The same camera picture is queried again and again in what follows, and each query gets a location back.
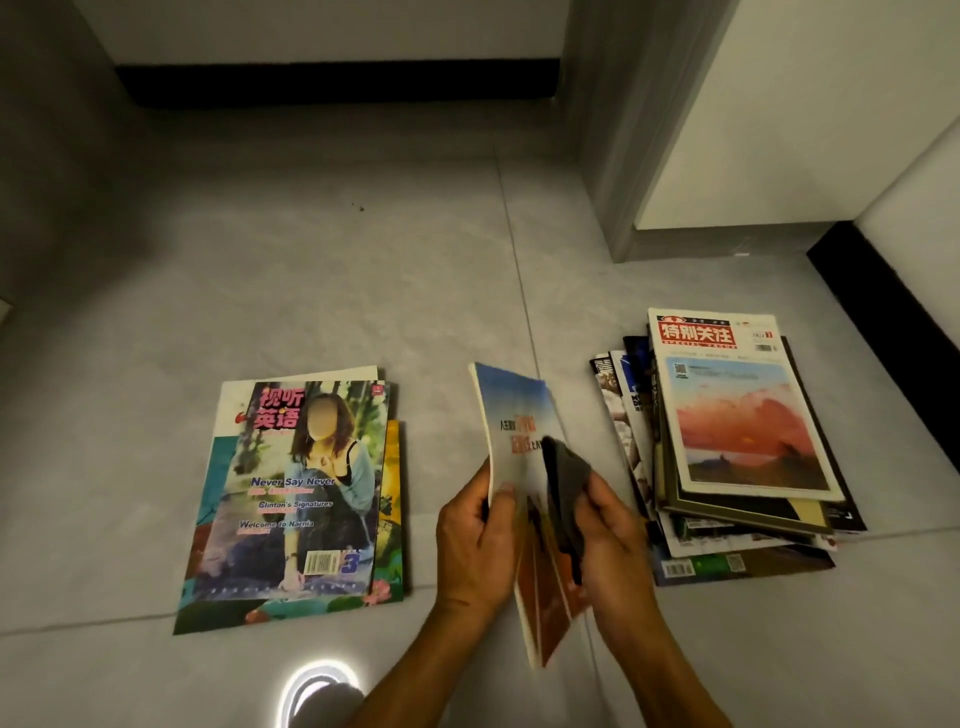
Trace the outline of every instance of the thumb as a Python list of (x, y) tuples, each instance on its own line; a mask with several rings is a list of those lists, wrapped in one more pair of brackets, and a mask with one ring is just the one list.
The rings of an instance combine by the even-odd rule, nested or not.
[(483, 535), (509, 535), (514, 531), (514, 513), (516, 512), (516, 497), (514, 486), (506, 483), (495, 494), (490, 504), (490, 514), (487, 516), (487, 526)]
[(574, 506), (573, 516), (577, 522), (577, 526), (580, 528), (580, 532), (584, 534), (585, 542), (590, 543), (591, 541), (596, 541), (597, 539), (606, 539), (610, 537), (610, 530), (600, 519), (600, 514), (596, 512), (596, 509), (593, 507), (593, 504), (590, 503), (590, 499), (587, 497), (586, 493), (581, 493), (579, 496), (577, 496), (577, 503), (576, 506)]

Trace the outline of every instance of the forearm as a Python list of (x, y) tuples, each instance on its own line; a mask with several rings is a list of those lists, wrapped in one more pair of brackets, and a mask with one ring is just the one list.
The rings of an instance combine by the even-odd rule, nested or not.
[(617, 660), (649, 728), (730, 728), (659, 615), (625, 646)]
[(348, 728), (433, 728), (487, 624), (434, 607), (406, 653), (373, 689)]

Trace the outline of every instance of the gray floor tile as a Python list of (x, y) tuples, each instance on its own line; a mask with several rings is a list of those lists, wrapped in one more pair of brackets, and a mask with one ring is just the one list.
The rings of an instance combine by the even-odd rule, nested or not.
[(643, 330), (649, 306), (773, 313), (874, 534), (960, 525), (960, 475), (803, 255), (612, 265), (571, 165), (500, 164), (540, 374), (572, 446), (626, 494), (588, 371)]
[[(660, 589), (660, 607), (736, 726), (954, 724), (960, 532), (850, 544), (836, 561), (815, 574)], [(594, 644), (616, 724), (638, 725), (626, 680)]]
[(124, 208), (0, 332), (0, 630), (175, 608), (224, 379), (385, 368), (413, 515), (486, 454), (469, 362), (534, 372), (492, 159), (182, 174)]
[[(171, 636), (157, 619), (0, 637), (0, 703), (10, 725), (262, 728), (300, 668), (345, 663), (369, 692), (420, 629), (434, 600)], [(530, 669), (516, 607), (480, 645), (442, 721), (448, 726), (602, 725), (586, 643), (569, 636), (545, 673)]]

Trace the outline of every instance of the tiled floor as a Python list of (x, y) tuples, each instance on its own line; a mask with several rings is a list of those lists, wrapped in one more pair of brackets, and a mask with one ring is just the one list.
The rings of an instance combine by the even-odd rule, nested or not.
[[(467, 364), (539, 372), (571, 445), (625, 490), (587, 361), (653, 304), (777, 314), (872, 530), (832, 572), (661, 592), (717, 700), (745, 726), (960, 715), (960, 476), (803, 256), (613, 266), (540, 105), (190, 115), (155, 145), (0, 328), (15, 724), (270, 724), (320, 657), (368, 687), (429, 608), (436, 513), (485, 454)], [(414, 596), (171, 637), (220, 381), (370, 363), (406, 421)], [(449, 724), (597, 724), (574, 637), (535, 678), (505, 614)], [(637, 724), (593, 645), (616, 722)]]

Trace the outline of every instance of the book cover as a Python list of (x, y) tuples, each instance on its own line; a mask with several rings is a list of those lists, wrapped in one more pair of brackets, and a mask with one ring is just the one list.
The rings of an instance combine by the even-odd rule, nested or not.
[(174, 634), (206, 632), (244, 624), (313, 617), (402, 601), (405, 593), (402, 490), (399, 422), (390, 420), (387, 422), (386, 455), (384, 456), (383, 482), (380, 488), (373, 581), (366, 595), (304, 598), (292, 596), (266, 600), (186, 600), (178, 609)]
[(587, 607), (586, 591), (573, 581), (569, 556), (560, 553), (547, 501), (542, 438), (565, 440), (557, 410), (541, 379), (485, 364), (471, 364), (490, 452), (490, 495), (504, 484), (516, 494), (517, 570), (514, 593), (527, 656), (546, 667)]
[(369, 596), (388, 397), (382, 381), (224, 385), (181, 608)]
[(773, 316), (649, 314), (685, 491), (844, 499)]

